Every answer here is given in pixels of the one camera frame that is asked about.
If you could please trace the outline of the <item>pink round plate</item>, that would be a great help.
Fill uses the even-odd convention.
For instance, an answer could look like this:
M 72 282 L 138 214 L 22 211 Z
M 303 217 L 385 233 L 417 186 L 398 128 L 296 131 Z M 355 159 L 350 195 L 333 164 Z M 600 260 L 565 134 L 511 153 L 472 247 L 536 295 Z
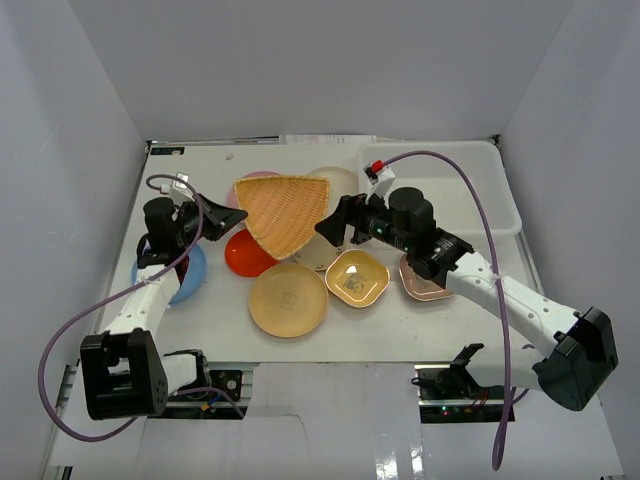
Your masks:
M 234 209 L 240 208 L 239 194 L 241 194 L 243 190 L 247 187 L 250 179 L 275 177 L 275 176 L 279 176 L 279 173 L 274 171 L 254 171 L 244 175 L 240 179 L 237 179 L 232 183 L 231 188 L 228 192 L 227 206 Z

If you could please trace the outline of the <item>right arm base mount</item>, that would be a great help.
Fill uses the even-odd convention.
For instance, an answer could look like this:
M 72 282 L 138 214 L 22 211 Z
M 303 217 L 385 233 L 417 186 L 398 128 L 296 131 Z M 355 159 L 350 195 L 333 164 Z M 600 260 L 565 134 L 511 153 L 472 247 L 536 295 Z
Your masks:
M 482 343 L 465 346 L 448 363 L 414 366 L 411 384 L 416 388 L 422 425 L 498 423 L 502 416 L 504 387 L 497 381 L 478 383 L 468 371 Z

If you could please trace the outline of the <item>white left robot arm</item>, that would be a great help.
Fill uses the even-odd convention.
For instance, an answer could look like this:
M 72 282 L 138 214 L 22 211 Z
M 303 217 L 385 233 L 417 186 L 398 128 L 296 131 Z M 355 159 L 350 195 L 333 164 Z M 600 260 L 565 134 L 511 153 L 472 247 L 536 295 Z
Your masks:
M 244 221 L 244 210 L 206 198 L 176 204 L 159 197 L 143 207 L 146 233 L 136 250 L 137 290 L 128 295 L 115 319 L 81 343 L 85 399 L 94 420 L 158 416 L 170 396 L 205 396 L 211 374 L 199 350 L 162 355 L 155 337 L 180 289 L 205 270 L 198 241 L 217 241 Z

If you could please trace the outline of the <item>woven bamboo fan tray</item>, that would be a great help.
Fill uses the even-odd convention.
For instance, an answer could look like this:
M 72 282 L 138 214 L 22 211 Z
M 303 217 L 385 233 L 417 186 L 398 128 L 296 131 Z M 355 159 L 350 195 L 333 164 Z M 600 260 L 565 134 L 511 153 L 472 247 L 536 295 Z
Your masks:
M 329 193 L 325 178 L 279 175 L 250 179 L 239 203 L 254 240 L 271 257 L 284 260 L 314 236 L 327 213 Z

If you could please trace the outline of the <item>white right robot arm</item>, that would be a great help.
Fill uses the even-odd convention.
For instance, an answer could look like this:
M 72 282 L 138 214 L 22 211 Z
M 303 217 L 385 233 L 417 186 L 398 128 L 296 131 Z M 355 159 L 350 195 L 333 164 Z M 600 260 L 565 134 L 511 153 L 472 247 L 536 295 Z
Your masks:
M 376 194 L 345 195 L 315 230 L 334 246 L 376 239 L 407 256 L 421 278 L 460 295 L 495 316 L 505 314 L 510 327 L 526 338 L 542 358 L 532 366 L 535 388 L 558 405 L 583 410 L 618 365 L 612 323 L 591 307 L 578 312 L 553 302 L 518 281 L 494 272 L 471 244 L 438 227 L 433 206 L 413 187 Z

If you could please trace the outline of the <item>cream white round plate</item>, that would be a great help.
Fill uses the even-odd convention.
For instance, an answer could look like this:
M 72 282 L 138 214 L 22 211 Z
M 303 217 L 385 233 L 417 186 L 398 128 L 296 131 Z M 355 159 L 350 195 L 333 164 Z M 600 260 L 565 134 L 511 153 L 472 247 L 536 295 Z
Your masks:
M 344 195 L 356 195 L 359 193 L 358 179 L 355 173 L 340 167 L 320 167 L 308 173 L 308 176 L 322 177 L 329 181 L 329 206 L 333 212 L 339 200 Z

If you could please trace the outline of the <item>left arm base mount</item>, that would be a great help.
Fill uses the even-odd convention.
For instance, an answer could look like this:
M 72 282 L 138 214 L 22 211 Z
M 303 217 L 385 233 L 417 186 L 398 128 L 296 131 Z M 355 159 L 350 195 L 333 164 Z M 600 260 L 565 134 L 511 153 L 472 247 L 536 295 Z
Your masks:
M 248 408 L 244 392 L 245 372 L 239 369 L 213 369 L 206 373 L 204 391 L 175 394 L 161 414 L 163 419 L 175 420 L 241 420 Z

